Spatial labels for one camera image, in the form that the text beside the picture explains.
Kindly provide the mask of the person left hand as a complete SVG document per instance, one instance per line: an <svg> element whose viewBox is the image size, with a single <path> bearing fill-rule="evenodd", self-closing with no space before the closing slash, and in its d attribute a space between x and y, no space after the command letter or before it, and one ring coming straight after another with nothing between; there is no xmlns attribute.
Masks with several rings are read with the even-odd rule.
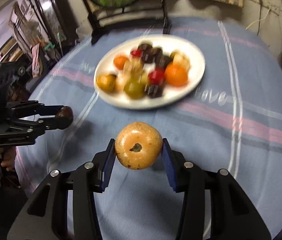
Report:
<svg viewBox="0 0 282 240"><path fill-rule="evenodd" d="M12 147L7 150L0 148L1 156L1 166L4 167L7 171L14 170L15 158L16 158L16 148Z"/></svg>

